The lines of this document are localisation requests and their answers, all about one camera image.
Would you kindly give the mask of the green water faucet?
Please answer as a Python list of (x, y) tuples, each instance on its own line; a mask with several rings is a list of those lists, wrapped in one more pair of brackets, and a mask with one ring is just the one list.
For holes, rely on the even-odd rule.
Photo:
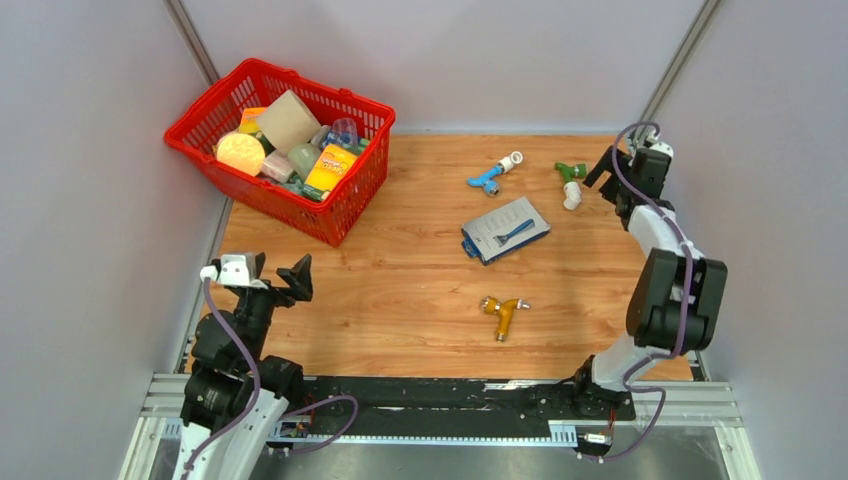
[(554, 164), (554, 169), (558, 172), (564, 185), (584, 179), (587, 176), (588, 168), (586, 163), (578, 163), (576, 165), (568, 165), (557, 162)]

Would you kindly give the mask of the white pipe elbow fitting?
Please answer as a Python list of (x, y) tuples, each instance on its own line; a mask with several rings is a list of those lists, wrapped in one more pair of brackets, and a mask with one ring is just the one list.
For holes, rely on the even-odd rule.
[(579, 183), (576, 181), (566, 183), (563, 186), (563, 192), (565, 195), (563, 207), (569, 211), (576, 210), (582, 203), (582, 193)]

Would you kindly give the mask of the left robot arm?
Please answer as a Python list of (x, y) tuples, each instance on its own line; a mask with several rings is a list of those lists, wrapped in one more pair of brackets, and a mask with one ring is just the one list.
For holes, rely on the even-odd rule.
[(209, 312), (197, 324), (179, 414), (176, 479), (247, 479), (270, 433), (306, 399), (301, 365), (262, 353), (278, 308), (309, 302), (312, 257), (262, 278), (264, 253), (223, 254), (201, 268)]

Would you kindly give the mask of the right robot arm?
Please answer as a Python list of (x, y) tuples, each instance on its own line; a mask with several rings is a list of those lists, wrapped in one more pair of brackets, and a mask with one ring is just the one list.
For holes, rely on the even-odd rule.
[(625, 334), (574, 375), (570, 402), (581, 417), (618, 408), (633, 381), (663, 360), (706, 349), (714, 336), (728, 268), (693, 245), (674, 207), (662, 199), (671, 161), (664, 143), (632, 153), (611, 146), (584, 181), (593, 186), (609, 173), (601, 196), (614, 205), (646, 261), (627, 307)]

